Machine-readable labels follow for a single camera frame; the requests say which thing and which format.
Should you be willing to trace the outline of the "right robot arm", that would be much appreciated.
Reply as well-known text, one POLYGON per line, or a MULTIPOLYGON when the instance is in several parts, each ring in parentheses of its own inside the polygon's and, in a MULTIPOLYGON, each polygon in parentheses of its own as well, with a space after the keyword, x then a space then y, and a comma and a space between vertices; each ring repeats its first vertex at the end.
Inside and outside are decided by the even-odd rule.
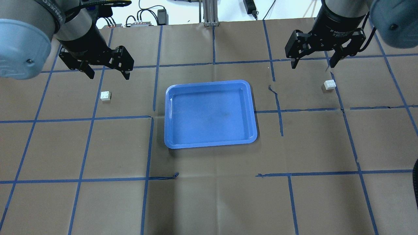
POLYGON ((393 48, 418 44, 416 0, 323 0, 321 4, 312 29, 294 30, 285 45, 293 69, 306 55, 329 51, 334 68, 340 60, 363 52, 376 32, 393 48))

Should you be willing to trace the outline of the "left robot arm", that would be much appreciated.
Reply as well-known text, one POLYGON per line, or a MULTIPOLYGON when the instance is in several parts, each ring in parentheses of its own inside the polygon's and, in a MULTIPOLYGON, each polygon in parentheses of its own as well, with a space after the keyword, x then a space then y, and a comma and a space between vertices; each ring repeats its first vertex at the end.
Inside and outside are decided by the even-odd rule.
POLYGON ((134 59, 124 46, 111 49, 96 26, 99 14, 89 8, 125 7, 130 0, 2 0, 0 19, 1 77, 31 79, 39 75, 53 38, 58 57, 69 70, 94 79, 92 66, 118 70, 126 80, 134 59))

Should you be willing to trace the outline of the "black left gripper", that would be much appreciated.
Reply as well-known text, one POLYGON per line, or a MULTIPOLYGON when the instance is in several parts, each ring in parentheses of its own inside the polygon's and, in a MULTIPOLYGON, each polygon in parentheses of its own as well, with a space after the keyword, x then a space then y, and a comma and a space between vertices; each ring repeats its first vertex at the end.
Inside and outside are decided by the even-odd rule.
POLYGON ((125 80, 130 79, 135 60, 122 45, 111 49, 99 31, 88 31, 78 39, 59 39, 59 42, 62 46, 59 58, 68 69, 82 71, 94 79, 92 66, 105 66, 121 71, 125 80))

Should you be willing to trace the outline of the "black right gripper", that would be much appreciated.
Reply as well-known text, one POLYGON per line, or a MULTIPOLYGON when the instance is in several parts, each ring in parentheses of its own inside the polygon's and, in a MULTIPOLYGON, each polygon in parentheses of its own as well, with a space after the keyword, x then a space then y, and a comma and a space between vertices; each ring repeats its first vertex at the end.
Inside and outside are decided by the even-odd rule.
POLYGON ((287 58, 291 58, 291 68, 296 69, 299 59, 314 52, 333 50, 330 67, 334 68, 340 60, 347 56, 357 55, 365 41, 366 35, 361 28, 357 28, 342 38, 333 36, 333 34, 319 35, 318 33, 303 33, 300 30, 294 30, 285 45, 285 54, 287 58))

